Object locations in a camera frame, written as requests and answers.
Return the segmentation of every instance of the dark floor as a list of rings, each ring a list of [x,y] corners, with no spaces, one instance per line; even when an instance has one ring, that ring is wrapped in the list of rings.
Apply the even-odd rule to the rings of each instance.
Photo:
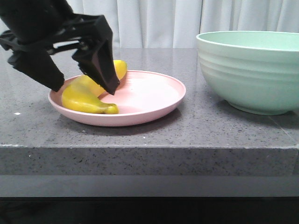
[[[0,199],[0,224],[299,224],[296,198]]]

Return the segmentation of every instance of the gray granite countertop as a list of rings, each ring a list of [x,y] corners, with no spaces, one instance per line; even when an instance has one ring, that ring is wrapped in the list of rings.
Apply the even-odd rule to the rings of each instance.
[[[73,52],[53,56],[65,78],[81,74]],[[254,115],[206,84],[196,49],[115,49],[129,70],[175,77],[187,89],[165,117],[136,126],[70,120],[49,89],[0,57],[0,175],[298,176],[299,112]]]

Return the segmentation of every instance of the yellow banana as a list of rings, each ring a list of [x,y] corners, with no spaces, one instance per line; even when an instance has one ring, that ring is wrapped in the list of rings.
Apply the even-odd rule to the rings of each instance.
[[[127,73],[127,64],[114,60],[116,75],[121,80]],[[105,90],[87,75],[74,79],[63,91],[61,100],[65,108],[86,113],[118,113],[116,104],[107,104],[98,99]]]

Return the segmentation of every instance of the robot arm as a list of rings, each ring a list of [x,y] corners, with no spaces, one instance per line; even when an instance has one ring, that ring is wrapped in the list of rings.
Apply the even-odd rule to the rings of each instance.
[[[58,91],[64,76],[50,55],[77,49],[72,58],[81,71],[114,94],[119,80],[112,55],[112,30],[105,17],[74,14],[66,0],[0,0],[0,18],[10,29],[0,45],[11,49],[8,63]],[[69,42],[54,48],[55,43]]]

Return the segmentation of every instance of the bowl rim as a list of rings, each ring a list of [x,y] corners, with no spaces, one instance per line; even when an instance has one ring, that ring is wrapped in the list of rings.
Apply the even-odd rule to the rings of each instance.
[[[212,32],[200,33],[200,34],[196,35],[196,39],[198,41],[206,42],[209,44],[214,44],[214,45],[218,45],[218,46],[227,46],[230,48],[237,48],[237,49],[254,49],[254,50],[276,51],[276,52],[299,52],[299,49],[298,50],[290,50],[290,49],[276,49],[276,48],[246,47],[246,46],[242,46],[242,45],[233,45],[233,44],[227,44],[227,43],[208,41],[208,40],[201,38],[201,36],[203,36],[203,35],[214,34],[214,33],[280,33],[280,34],[298,35],[298,38],[299,38],[299,33],[293,33],[293,32],[260,31],[260,30],[227,30],[227,31],[212,31]]]

